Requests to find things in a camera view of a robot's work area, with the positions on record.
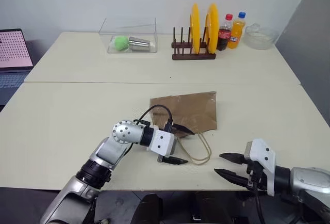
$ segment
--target yellow plate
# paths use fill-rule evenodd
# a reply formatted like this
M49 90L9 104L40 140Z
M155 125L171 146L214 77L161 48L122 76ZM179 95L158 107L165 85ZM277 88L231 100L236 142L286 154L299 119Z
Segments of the yellow plate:
M190 38L192 38L192 47L195 53L200 50L200 14L198 12L198 5L194 4L190 14Z
M218 32L219 32L219 16L217 6L213 3L208 8L208 12L205 20L205 42L210 39L208 51L210 54L214 54L217 49Z

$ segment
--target metal cup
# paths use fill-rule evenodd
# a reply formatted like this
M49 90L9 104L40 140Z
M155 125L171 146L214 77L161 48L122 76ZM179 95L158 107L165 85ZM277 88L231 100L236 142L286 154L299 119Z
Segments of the metal cup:
M129 48L133 51L150 51L150 41L136 37L129 37Z

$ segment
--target green ball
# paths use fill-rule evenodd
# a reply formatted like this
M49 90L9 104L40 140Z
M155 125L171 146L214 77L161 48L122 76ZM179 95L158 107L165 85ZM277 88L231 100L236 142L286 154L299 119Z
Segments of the green ball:
M128 38L127 37L116 37L114 40L114 47L118 51L127 49L128 48Z

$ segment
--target paper bag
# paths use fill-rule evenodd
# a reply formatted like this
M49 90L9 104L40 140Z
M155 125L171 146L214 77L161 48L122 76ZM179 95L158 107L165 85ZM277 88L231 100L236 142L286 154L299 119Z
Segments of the paper bag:
M169 108L173 115L173 122L189 128L194 133L217 129L216 92L214 91L150 99L150 106L155 104L162 104ZM166 110L162 108L152 110L153 124L161 129L168 118ZM175 135L183 137L187 134L179 131Z

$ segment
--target laptop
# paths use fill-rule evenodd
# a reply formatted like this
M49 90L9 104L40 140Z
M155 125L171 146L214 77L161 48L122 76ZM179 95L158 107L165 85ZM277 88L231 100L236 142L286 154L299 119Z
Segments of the laptop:
M21 29L0 29L0 106L6 105L33 64Z

